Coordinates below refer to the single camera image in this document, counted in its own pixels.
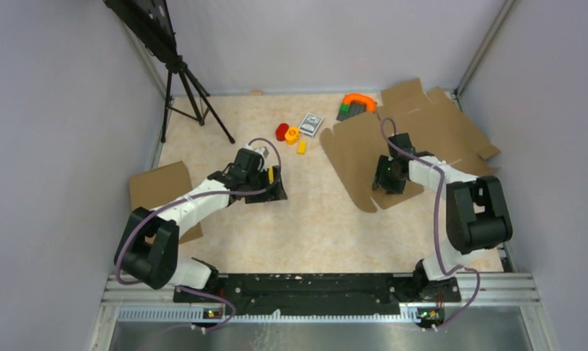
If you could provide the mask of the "large cardboard box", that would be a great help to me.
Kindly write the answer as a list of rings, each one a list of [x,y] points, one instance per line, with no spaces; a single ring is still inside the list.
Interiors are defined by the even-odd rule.
[[[364,112],[320,133],[320,144],[354,205],[366,213],[388,209],[421,193],[421,185],[407,183],[401,195],[373,190],[377,163],[389,153],[383,133],[407,133],[417,152],[428,151],[457,170],[476,176],[495,172],[488,160],[500,150],[479,130],[440,87],[423,90],[420,79],[402,81],[381,92],[377,112]]]

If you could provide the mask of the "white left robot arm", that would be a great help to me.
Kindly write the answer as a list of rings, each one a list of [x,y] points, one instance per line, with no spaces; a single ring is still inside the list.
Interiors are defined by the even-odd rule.
[[[267,156],[266,148],[246,146],[224,170],[208,175],[186,194],[156,208],[136,208],[113,259],[118,282],[143,283],[154,290],[181,285],[201,302],[215,299],[218,270],[202,260],[182,258],[181,237],[237,201],[253,204],[286,199],[282,163],[270,166]]]

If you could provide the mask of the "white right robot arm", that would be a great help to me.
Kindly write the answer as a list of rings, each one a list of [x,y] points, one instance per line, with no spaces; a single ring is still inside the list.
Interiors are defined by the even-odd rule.
[[[501,181],[493,175],[473,175],[427,152],[417,152],[407,133],[386,139],[373,189],[401,195],[407,183],[434,192],[434,255],[420,260],[413,271],[412,290],[422,301],[433,301],[455,272],[509,241],[513,227]]]

